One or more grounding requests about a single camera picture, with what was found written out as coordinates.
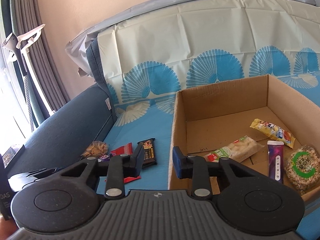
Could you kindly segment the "grey curtain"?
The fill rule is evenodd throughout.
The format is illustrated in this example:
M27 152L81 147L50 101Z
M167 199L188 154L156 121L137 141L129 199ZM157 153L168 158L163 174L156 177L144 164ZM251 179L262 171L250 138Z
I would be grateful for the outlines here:
M18 36L38 27L43 23L38 0L1 0L1 23L6 35L14 33ZM27 48L22 60L28 69L27 111L33 127L38 128L70 98L57 71L45 33Z

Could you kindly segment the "dark blue sofa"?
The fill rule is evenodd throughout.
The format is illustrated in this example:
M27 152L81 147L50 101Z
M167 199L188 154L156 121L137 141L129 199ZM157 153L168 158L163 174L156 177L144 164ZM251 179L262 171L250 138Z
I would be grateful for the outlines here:
M8 177L42 168L66 167L78 162L93 141L104 141L114 126L113 92L104 79L98 41L86 50L95 79L92 85L49 117L24 143L6 169Z

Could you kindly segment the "purple pink snack stick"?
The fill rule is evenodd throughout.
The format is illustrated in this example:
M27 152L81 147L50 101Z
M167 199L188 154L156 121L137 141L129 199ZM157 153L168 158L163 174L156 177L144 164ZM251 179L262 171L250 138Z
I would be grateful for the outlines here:
M279 183L283 183L284 162L283 148L284 143L281 141L269 140L268 148L268 177Z

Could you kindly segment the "yellow snack packet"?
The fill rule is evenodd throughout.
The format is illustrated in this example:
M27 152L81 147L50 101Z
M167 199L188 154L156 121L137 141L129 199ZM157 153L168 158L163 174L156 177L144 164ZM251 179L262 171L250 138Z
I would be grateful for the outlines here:
M284 145L294 148L296 140L295 137L289 131L281 128L278 125L263 121L261 119L254 119L250 125L250 128L256 129L272 140L281 141L284 143Z

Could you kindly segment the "brown cardboard box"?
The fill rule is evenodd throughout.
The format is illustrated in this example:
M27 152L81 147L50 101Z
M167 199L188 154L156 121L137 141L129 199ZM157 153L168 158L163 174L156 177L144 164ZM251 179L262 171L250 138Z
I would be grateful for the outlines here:
M176 94L171 145L183 154L205 155L249 136L254 119L278 125L303 145L319 150L319 107L274 76L265 75L184 89Z

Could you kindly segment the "round nut cake green label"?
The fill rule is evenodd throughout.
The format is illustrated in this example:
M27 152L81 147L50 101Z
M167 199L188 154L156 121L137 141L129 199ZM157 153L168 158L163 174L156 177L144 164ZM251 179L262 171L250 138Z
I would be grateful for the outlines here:
M303 145L287 158L284 169L290 183L305 194L319 182L319 155L313 147Z

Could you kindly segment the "dark chocolate bar wrapper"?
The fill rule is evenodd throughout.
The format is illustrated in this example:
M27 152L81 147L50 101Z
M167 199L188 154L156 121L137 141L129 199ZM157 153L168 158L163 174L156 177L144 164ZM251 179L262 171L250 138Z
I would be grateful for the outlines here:
M138 145L142 145L144 148L144 161L142 168L157 164L154 142L155 138L150 138L137 143Z

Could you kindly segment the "white floor stand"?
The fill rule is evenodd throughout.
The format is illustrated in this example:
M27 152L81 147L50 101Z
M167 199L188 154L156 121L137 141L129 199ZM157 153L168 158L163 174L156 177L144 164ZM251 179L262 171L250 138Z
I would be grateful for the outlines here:
M26 100L27 109L28 109L29 125L31 129L31 133L35 131L35 122L33 120L34 114L31 106L30 92L29 92L29 88L31 88L31 83L30 83L31 80L34 81L36 90L38 91L39 96L42 102L44 103L44 106L49 116L52 116L55 113L55 110L53 110L50 107L48 100L45 97L43 89L41 88L40 83L32 69L33 65L28 55L29 48L41 37L42 29L45 26L46 26L45 24L41 24L36 28L28 31L27 33L19 36L16 36L14 33L11 33L6 37L6 39L2 43L2 48L5 48L9 51L9 61L10 62L17 61L18 66L20 68L20 72L22 74L24 94L25 94L25 100Z

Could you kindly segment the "clear bag of nut snacks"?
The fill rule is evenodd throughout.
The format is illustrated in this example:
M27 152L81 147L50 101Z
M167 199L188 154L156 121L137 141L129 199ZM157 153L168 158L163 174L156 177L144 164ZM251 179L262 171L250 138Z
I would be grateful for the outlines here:
M108 144L102 141L93 141L81 155L82 158L100 158L108 153Z

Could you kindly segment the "rice cake packet green label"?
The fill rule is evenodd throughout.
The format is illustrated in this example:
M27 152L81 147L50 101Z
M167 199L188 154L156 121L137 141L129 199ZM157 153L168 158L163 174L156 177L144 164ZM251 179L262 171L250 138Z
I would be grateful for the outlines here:
M251 137L244 136L227 146L209 152L204 156L204 159L217 163L220 158L226 157L237 162L242 162L259 152L262 148L264 148L264 145L256 142Z

